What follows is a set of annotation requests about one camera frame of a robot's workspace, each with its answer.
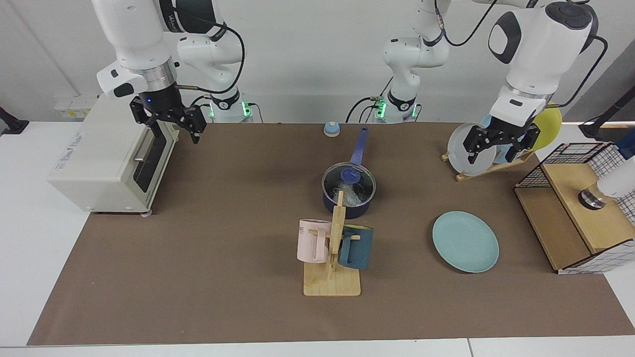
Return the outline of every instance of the wooden box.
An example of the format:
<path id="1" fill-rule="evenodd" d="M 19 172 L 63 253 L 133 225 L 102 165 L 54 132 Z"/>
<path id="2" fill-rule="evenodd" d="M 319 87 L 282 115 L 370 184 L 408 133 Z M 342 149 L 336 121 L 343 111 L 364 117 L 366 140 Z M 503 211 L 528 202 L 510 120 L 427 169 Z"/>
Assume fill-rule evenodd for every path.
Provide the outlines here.
<path id="1" fill-rule="evenodd" d="M 635 260 L 635 193 L 593 211 L 578 193 L 624 158 L 612 144 L 563 144 L 516 185 L 552 268 L 604 273 Z"/>

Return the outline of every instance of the blue pot handle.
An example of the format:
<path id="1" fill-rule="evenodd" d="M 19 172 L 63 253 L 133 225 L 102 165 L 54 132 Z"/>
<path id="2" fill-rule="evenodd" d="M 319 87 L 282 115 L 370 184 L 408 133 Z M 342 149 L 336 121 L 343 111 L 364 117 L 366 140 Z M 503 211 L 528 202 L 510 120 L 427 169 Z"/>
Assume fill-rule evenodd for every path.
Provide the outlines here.
<path id="1" fill-rule="evenodd" d="M 351 163 L 361 165 L 362 157 L 364 156 L 364 147 L 366 146 L 366 139 L 368 138 L 368 127 L 364 126 L 359 132 L 358 142 L 355 145 L 355 151 L 351 156 Z"/>

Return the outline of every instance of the blue plate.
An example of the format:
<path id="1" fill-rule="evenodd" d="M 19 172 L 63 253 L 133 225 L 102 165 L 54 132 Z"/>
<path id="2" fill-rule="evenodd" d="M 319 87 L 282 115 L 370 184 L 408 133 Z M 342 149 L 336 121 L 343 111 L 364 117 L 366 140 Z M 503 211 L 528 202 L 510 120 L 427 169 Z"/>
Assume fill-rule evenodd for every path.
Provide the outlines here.
<path id="1" fill-rule="evenodd" d="M 449 265 L 481 273 L 498 260 L 498 241 L 490 227 L 475 215 L 454 211 L 440 216 L 432 228 L 436 250 Z"/>

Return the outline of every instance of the pink mug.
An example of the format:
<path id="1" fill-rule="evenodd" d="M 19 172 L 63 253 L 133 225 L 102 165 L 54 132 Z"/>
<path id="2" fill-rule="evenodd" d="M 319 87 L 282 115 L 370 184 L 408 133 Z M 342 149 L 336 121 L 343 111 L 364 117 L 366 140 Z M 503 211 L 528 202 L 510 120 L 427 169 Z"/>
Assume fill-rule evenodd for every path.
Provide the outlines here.
<path id="1" fill-rule="evenodd" d="M 325 263 L 328 259 L 326 234 L 330 232 L 331 222 L 327 220 L 300 220 L 298 260 L 306 263 Z"/>

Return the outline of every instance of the white table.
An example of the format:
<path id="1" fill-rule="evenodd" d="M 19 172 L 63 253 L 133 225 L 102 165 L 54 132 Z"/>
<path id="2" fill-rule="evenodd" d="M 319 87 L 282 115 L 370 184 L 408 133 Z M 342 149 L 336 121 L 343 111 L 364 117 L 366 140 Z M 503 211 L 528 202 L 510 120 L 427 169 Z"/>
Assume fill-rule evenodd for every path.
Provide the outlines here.
<path id="1" fill-rule="evenodd" d="M 79 125 L 33 122 L 21 135 L 0 137 L 0 346 L 16 346 L 0 348 L 0 357 L 633 356 L 635 336 L 24 347 L 88 218 L 46 182 Z M 565 126 L 556 139 L 556 143 L 583 141 L 589 140 L 574 126 Z M 545 148 L 538 155 L 542 159 L 551 150 Z M 606 277 L 635 321 L 635 264 Z"/>

